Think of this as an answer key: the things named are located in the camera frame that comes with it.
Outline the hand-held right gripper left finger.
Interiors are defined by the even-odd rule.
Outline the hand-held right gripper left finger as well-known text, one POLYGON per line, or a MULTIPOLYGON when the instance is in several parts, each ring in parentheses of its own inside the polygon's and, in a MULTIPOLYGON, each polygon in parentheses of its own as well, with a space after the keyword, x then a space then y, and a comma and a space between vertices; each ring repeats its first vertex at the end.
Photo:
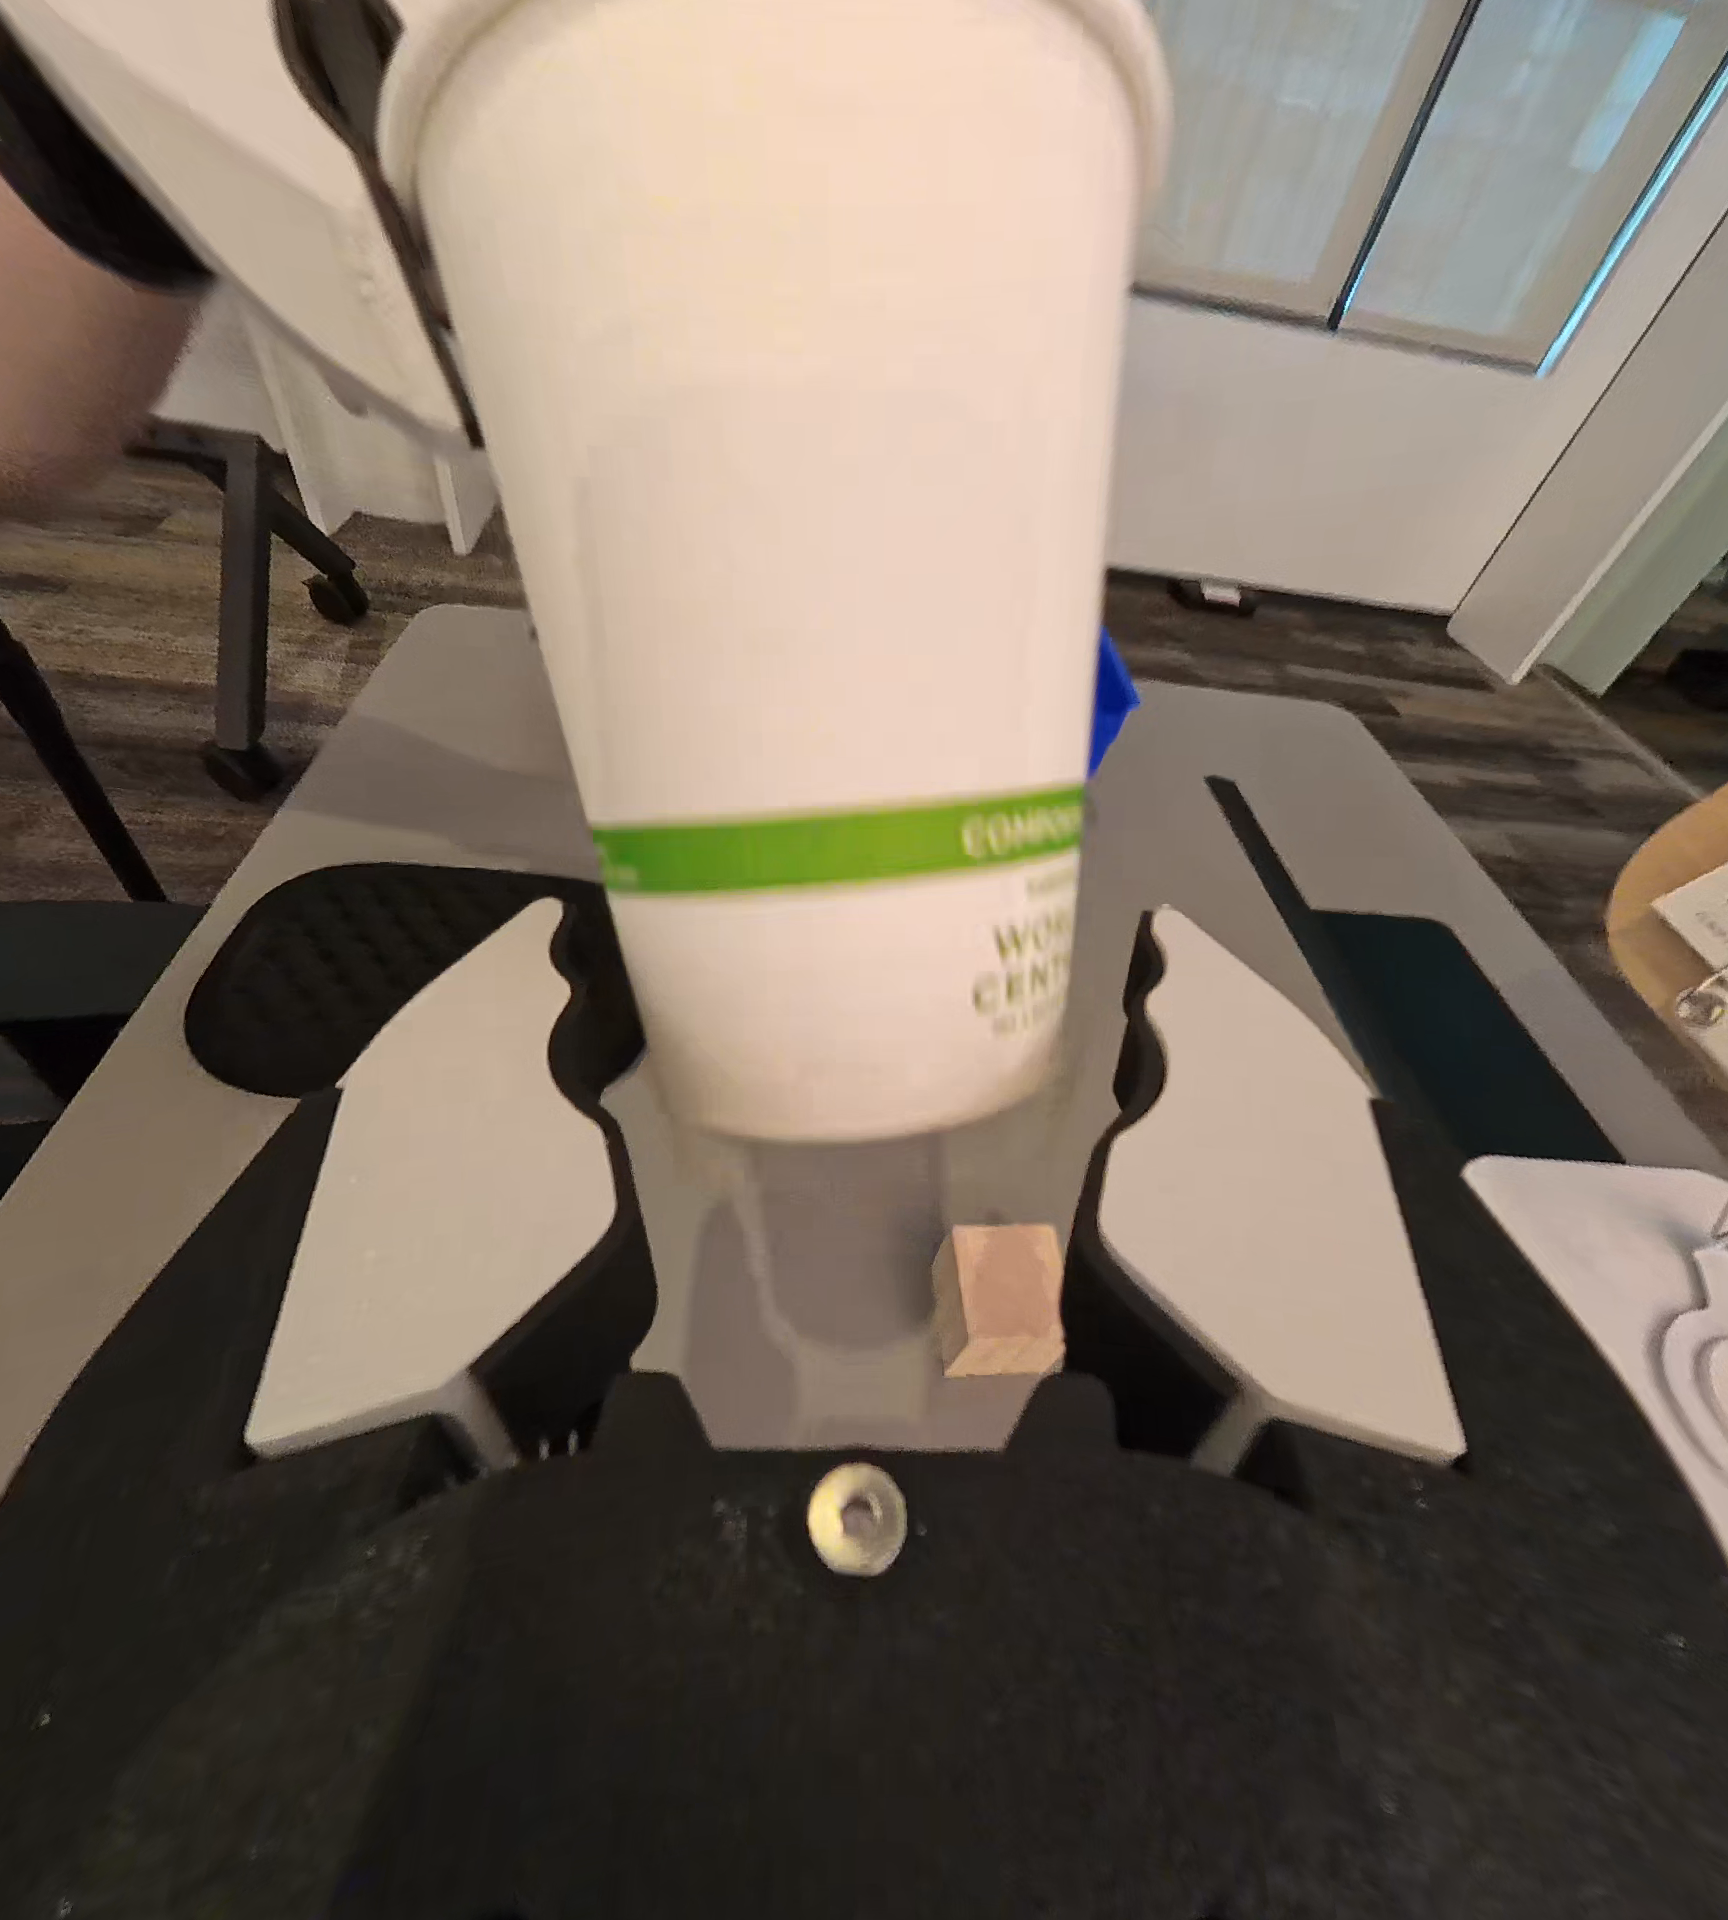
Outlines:
POLYGON ((545 896, 343 1073, 243 1438, 435 1422, 484 1471, 572 1448, 658 1280, 605 1090, 643 1043, 598 896, 545 896))

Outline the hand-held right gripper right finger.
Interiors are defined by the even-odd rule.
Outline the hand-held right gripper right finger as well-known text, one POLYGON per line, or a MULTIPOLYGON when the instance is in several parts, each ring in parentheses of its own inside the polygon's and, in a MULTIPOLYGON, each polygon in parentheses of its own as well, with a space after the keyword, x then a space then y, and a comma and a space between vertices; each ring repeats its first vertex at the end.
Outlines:
POLYGON ((1115 1442, 1233 1472, 1271 1426, 1447 1468, 1468 1450, 1375 1099, 1178 908, 1146 914, 1115 1117, 1069 1225, 1069 1369, 1115 1442))

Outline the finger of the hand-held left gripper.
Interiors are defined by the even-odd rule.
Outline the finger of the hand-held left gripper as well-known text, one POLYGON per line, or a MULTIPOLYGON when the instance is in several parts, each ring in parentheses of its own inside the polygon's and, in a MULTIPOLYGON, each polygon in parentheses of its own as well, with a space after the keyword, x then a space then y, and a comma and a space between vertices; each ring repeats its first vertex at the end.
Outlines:
POLYGON ((352 409, 480 447, 362 163, 300 89, 275 4, 12 3, 17 51, 190 251, 352 409))

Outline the blue plastic bin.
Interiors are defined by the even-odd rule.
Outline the blue plastic bin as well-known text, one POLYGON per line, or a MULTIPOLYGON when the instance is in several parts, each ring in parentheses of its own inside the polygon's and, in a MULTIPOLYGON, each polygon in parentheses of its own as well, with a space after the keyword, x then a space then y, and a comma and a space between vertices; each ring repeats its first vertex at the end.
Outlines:
POLYGON ((1139 711, 1138 683, 1113 636, 1100 630, 1086 753, 1086 780, 1094 780, 1125 723, 1139 711))

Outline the white paper cup green band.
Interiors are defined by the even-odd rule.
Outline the white paper cup green band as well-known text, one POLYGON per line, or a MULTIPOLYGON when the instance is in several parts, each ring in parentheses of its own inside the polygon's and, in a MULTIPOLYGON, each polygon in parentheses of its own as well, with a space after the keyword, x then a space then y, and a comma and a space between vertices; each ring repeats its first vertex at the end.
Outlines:
POLYGON ((1139 4, 401 6, 378 158, 691 1126, 1043 1081, 1170 112, 1139 4))

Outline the black wristband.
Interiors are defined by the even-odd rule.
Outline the black wristband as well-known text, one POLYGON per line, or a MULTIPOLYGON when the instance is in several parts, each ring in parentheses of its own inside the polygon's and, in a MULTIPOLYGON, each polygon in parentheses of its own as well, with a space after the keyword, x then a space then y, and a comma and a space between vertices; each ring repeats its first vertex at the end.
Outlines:
POLYGON ((74 256, 136 288, 200 299, 211 270, 104 154, 0 24, 0 180, 74 256))

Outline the black quilted wrist rest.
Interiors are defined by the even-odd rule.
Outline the black quilted wrist rest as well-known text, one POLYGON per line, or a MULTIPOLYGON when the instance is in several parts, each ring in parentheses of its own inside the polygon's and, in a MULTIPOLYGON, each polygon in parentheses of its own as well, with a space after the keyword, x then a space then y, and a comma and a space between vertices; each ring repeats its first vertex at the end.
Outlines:
POLYGON ((543 964, 569 993, 545 1057, 586 1106, 643 1057, 611 910, 586 879, 350 863, 291 877, 231 926, 186 1000, 181 1036, 216 1082, 330 1092, 421 990, 528 906, 558 906, 543 964))

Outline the small wooden cube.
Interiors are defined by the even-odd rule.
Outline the small wooden cube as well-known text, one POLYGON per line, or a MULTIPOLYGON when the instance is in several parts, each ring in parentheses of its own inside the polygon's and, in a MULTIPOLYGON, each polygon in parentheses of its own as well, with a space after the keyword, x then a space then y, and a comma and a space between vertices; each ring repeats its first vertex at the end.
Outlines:
POLYGON ((929 1265, 929 1337, 947 1380, 1062 1373, 1065 1249, 1043 1222, 951 1226, 929 1265))

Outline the wooden board document stand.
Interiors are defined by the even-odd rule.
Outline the wooden board document stand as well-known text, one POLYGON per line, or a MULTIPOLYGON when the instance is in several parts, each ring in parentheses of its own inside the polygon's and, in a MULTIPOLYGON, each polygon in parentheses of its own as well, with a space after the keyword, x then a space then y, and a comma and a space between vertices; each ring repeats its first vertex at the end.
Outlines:
MULTIPOLYGON (((1613 913, 1623 978, 1667 1028, 1700 978, 1654 904, 1728 863, 1728 787, 1659 832, 1613 913)), ((1728 1555, 1728 1181, 1689 1169, 1475 1160, 1466 1183, 1659 1433, 1728 1555)))

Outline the white framed glass window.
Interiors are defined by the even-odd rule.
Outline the white framed glass window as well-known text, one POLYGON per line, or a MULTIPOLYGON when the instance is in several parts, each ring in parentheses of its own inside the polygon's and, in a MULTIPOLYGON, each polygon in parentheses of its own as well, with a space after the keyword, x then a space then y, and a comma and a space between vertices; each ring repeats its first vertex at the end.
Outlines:
POLYGON ((1728 94, 1728 3, 1149 4, 1142 299, 1546 374, 1728 94))

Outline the dark rolling frame with casters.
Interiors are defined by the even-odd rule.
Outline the dark rolling frame with casters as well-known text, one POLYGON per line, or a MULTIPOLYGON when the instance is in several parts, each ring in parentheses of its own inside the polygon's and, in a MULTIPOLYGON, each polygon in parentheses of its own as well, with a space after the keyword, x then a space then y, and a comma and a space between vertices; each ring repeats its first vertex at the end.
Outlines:
POLYGON ((283 783, 266 745, 274 543, 311 568, 305 594, 325 623, 366 620, 370 596, 348 553, 282 490, 277 456, 257 434, 153 423, 132 455, 188 468, 219 495, 211 737, 202 758, 229 799, 259 803, 283 783))

